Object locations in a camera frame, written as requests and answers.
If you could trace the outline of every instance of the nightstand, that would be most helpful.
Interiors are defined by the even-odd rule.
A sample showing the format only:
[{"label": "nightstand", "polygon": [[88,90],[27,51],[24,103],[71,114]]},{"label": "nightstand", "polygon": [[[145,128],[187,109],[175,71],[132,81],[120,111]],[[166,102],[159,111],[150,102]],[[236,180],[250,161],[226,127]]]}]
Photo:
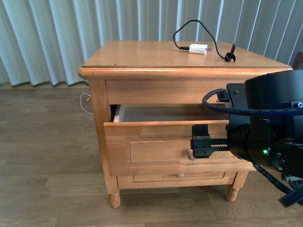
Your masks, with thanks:
[{"label": "nightstand", "polygon": [[[207,123],[212,138],[226,137],[228,117],[204,109],[202,97],[227,83],[291,67],[239,47],[236,62],[225,62],[213,43],[205,44],[212,51],[199,55],[173,42],[109,41],[79,69],[89,81],[113,208],[120,205],[119,189],[132,188],[230,184],[226,199],[234,201],[254,170],[229,151],[192,160],[191,126]],[[225,54],[231,44],[218,47]]]}]

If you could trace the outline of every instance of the charging cable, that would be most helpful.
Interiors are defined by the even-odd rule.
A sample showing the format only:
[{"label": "charging cable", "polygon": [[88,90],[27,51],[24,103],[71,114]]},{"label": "charging cable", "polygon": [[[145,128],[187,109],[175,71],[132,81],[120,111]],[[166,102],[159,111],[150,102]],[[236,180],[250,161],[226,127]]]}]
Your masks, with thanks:
[{"label": "charging cable", "polygon": [[205,27],[205,25],[204,25],[200,20],[190,20],[190,21],[186,22],[181,28],[179,28],[179,29],[174,33],[174,35],[172,36],[172,39],[173,39],[173,41],[174,41],[174,43],[175,43],[175,45],[176,45],[177,48],[179,48],[180,50],[187,50],[187,51],[189,51],[189,47],[188,47],[188,46],[178,46],[178,45],[177,45],[177,43],[176,43],[176,34],[177,34],[179,31],[181,31],[181,29],[183,29],[183,28],[184,28],[187,24],[189,24],[190,22],[198,22],[200,25],[202,25],[202,27],[205,29],[205,31],[207,31],[207,33],[208,33],[208,34],[211,36],[211,38],[213,39],[214,45],[215,45],[215,47],[216,47],[216,51],[217,51],[218,55],[219,55],[222,59],[224,59],[226,62],[230,62],[232,59],[233,59],[233,62],[236,61],[236,56],[233,54],[234,51],[235,51],[235,49],[236,49],[236,46],[237,46],[236,43],[234,43],[234,44],[232,45],[231,52],[227,53],[227,54],[225,55],[225,57],[223,57],[223,56],[220,54],[219,50],[218,50],[217,42],[216,42],[216,40],[214,39],[213,35],[207,30],[207,28]]},{"label": "charging cable", "polygon": [[80,95],[80,107],[81,107],[81,109],[82,109],[84,112],[86,112],[86,113],[88,113],[88,114],[90,114],[90,115],[94,115],[93,113],[90,113],[90,112],[88,112],[87,110],[85,110],[85,109],[83,108],[83,106],[82,106],[82,96],[83,96],[83,95],[89,96],[89,98],[86,99],[86,101],[89,101],[89,100],[91,99],[90,94],[82,93],[82,94]]}]

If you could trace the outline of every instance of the drawer knob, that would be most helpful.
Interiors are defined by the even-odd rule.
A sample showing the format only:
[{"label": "drawer knob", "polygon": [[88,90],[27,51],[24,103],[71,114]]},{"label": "drawer knob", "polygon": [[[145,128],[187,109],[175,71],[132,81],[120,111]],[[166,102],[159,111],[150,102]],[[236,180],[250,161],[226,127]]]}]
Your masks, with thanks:
[{"label": "drawer knob", "polygon": [[187,157],[188,157],[189,160],[195,161],[195,158],[194,158],[193,150],[192,150],[192,149],[189,149],[189,150],[188,150]]},{"label": "drawer knob", "polygon": [[182,177],[184,177],[184,174],[176,174],[176,177],[177,178],[182,178]]}]

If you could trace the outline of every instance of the open drawer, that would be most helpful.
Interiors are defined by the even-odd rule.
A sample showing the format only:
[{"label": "open drawer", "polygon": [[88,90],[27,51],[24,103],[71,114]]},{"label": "open drawer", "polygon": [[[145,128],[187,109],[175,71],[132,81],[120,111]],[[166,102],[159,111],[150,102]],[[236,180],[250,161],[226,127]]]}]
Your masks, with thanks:
[{"label": "open drawer", "polygon": [[175,175],[252,170],[229,151],[189,160],[191,127],[208,124],[211,138],[226,138],[226,115],[202,105],[121,105],[104,123],[112,176]]}]

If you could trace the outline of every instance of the white curtain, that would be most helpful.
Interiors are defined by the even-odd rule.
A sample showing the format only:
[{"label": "white curtain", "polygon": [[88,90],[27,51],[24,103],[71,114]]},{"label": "white curtain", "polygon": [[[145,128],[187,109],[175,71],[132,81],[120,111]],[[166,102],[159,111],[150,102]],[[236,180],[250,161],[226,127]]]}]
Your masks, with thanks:
[{"label": "white curtain", "polygon": [[[73,84],[107,40],[172,40],[200,19],[217,41],[291,65],[303,0],[0,0],[0,84]],[[210,41],[197,24],[178,40]]]}]

